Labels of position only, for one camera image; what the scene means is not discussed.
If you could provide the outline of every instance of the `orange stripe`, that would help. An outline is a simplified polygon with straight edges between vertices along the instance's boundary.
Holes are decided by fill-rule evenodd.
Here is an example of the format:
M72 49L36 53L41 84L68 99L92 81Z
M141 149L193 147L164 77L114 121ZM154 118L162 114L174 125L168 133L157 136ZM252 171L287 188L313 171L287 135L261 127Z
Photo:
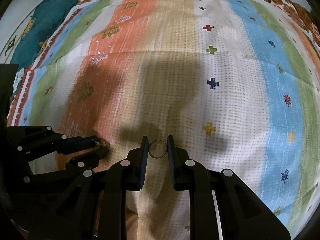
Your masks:
M140 16L150 14L156 4L157 0L124 0L117 6L105 28L108 30L114 27L112 30L118 28L119 31L105 38L103 32L92 37L88 55L81 64L69 96L60 132L79 136L79 131L82 131L86 136L98 135L112 141L117 128L117 107L122 98L128 69L132 67L133 57L130 52L139 51L139 44L146 35L148 22ZM121 16L130 16L131 19L117 24ZM101 61L93 64L94 60L99 59ZM60 159L59 166L66 160Z
M316 52L316 48L311 43L311 41L308 38L308 36L306 36L294 23L290 22L289 20L287 20L287 22L295 30L295 32L299 36L304 48L308 52L310 59L312 60L313 64L316 67L318 80L320 81L320 59L319 59L319 55Z

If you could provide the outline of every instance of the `green stripe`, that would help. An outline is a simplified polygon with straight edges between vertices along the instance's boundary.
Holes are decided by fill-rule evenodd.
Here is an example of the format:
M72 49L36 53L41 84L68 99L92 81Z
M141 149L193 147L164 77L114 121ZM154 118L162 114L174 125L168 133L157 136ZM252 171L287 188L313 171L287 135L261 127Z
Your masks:
M77 39L90 27L91 24L87 24L87 22L91 20L94 21L100 15L102 9L110 5L112 1L113 0L98 1L96 5L94 5L79 19L79 22L69 32L64 43L48 65L46 73L36 85L36 93L32 99L32 110L29 117L29 125L44 125L44 113L52 100L53 93L49 92L46 96L44 96L44 94L50 86L55 87L63 73L64 60L62 57L72 50Z
M284 51L289 59L292 71L297 77L297 85L304 123L304 142L300 167L300 182L298 193L292 209L288 230L294 233L300 219L307 208L315 189L315 179L319 166L319 113L314 93L314 87L306 64L298 50L287 36L285 29L277 19L262 4L249 0L256 8L260 17L267 23L284 43Z

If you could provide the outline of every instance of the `red cross print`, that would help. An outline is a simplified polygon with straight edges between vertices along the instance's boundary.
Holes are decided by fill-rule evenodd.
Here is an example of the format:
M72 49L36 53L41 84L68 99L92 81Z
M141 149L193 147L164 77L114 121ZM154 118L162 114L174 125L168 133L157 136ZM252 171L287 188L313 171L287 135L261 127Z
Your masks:
M213 29L214 27L213 26L210 26L210 25L206 25L204 27L202 27L204 30L207 30L207 32L211 31L211 29Z

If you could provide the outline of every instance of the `teal pillow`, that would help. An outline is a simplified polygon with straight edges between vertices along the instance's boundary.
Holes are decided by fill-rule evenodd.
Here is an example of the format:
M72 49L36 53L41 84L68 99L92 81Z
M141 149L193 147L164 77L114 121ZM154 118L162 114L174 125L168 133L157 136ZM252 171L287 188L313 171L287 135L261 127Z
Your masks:
M17 71L36 59L41 45L55 32L78 0L43 0L31 17L10 63L19 64Z

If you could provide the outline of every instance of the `ring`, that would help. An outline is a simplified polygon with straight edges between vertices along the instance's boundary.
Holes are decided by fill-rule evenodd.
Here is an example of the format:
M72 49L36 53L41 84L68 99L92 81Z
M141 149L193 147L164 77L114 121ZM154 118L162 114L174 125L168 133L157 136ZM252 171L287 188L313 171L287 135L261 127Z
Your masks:
M153 143L156 142L156 141L162 141L162 140L154 140L154 141L152 141L152 142L149 144L149 146L148 146L148 152L149 152L150 157L152 157L152 158L154 158L154 159L160 159L160 158L162 158L163 156L165 156L165 154L167 153L167 151L168 151L168 146L167 146L167 144L166 144L164 141L162 141L162 142L165 144L166 151L165 151L165 153L164 153L162 156L160 156L160 157L154 157L154 156L151 154L151 152L150 152L150 146L151 146L151 144L153 144Z

